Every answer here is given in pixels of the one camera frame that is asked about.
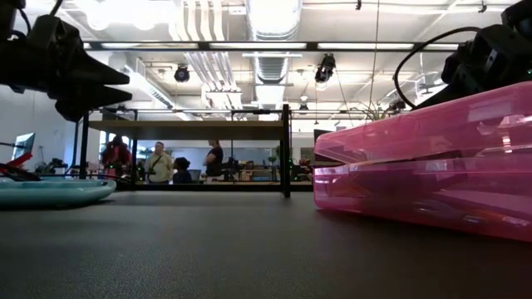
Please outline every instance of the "overhead beam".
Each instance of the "overhead beam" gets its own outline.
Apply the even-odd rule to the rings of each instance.
[[[408,53],[416,42],[104,42],[83,44],[86,51],[258,51],[258,52],[370,52]],[[431,44],[421,52],[448,53],[458,47],[456,42]]]

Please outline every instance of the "light fixture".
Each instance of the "light fixture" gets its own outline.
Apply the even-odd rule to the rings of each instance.
[[[325,91],[327,89],[327,82],[316,82],[316,91]]]
[[[121,49],[121,48],[130,48],[137,47],[140,44],[138,42],[103,42],[102,47],[107,49]]]
[[[213,49],[304,49],[307,47],[305,42],[211,42],[210,47]]]
[[[260,57],[266,57],[266,58],[301,58],[303,57],[302,54],[298,53],[263,53],[263,52],[255,52],[255,53],[242,53],[242,57],[244,58],[260,58]]]
[[[408,42],[320,42],[318,49],[331,50],[410,50],[414,44]]]
[[[342,112],[341,110],[313,110],[313,114],[320,114],[320,115],[337,114],[337,113],[341,113],[341,112]]]
[[[91,48],[91,44],[97,48],[97,46],[103,48],[103,49],[109,49],[109,50],[124,50],[124,51],[130,51],[130,50],[139,50],[139,49],[165,49],[165,50],[172,50],[172,49],[184,49],[184,50],[195,50],[198,48],[198,44],[195,42],[87,42],[87,45],[89,45],[89,48]]]
[[[439,44],[426,45],[425,50],[456,50],[459,44]]]
[[[322,62],[319,64],[318,69],[316,70],[316,76],[314,76],[317,91],[325,91],[327,88],[327,81],[329,81],[333,75],[335,68],[336,60],[334,59],[334,55],[325,54],[323,56]]]
[[[186,113],[197,113],[197,114],[223,114],[223,113],[231,113],[231,110],[183,110],[183,112]]]
[[[180,64],[177,66],[177,71],[175,71],[174,79],[178,81],[179,83],[187,82],[190,79],[190,73],[188,70],[188,66],[184,64]]]

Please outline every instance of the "woman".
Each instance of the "woman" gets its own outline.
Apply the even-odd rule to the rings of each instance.
[[[177,158],[174,161],[174,169],[177,172],[172,177],[174,184],[192,184],[192,176],[188,170],[190,162],[183,157]]]
[[[101,154],[101,163],[104,165],[107,175],[121,177],[124,166],[127,166],[130,161],[131,152],[122,141],[122,136],[115,136]]]
[[[222,175],[222,160],[224,159],[224,150],[219,145],[219,140],[209,140],[209,145],[212,149],[209,151],[203,166],[207,167],[205,173],[209,177],[217,177]]]

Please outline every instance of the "red object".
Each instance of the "red object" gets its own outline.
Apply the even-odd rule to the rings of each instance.
[[[15,160],[11,160],[7,162],[6,164],[9,166],[18,167],[24,164],[26,161],[28,161],[32,157],[33,157],[32,153],[22,154],[20,157],[16,158]]]
[[[532,82],[321,135],[314,200],[532,242]]]

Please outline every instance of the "white wall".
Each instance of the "white wall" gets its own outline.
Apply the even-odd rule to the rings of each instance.
[[[46,94],[26,91],[19,95],[7,86],[0,86],[0,141],[12,143],[18,135],[36,133],[33,158],[25,163],[26,169],[34,170],[37,163],[65,156],[67,121],[56,112],[54,100]],[[0,146],[0,161],[12,158],[12,148]]]

